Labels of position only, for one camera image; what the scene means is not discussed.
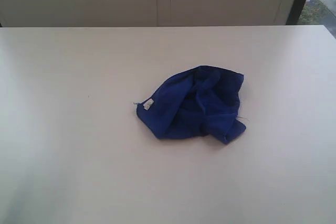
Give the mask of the blue towel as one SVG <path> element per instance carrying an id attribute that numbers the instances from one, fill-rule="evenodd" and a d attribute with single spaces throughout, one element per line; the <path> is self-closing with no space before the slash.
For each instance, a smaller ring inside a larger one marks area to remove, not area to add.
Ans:
<path id="1" fill-rule="evenodd" d="M 147 100 L 137 103 L 136 113 L 158 139 L 210 135 L 228 144 L 246 130 L 238 120 L 243 82 L 241 73 L 198 66 L 165 80 Z"/>

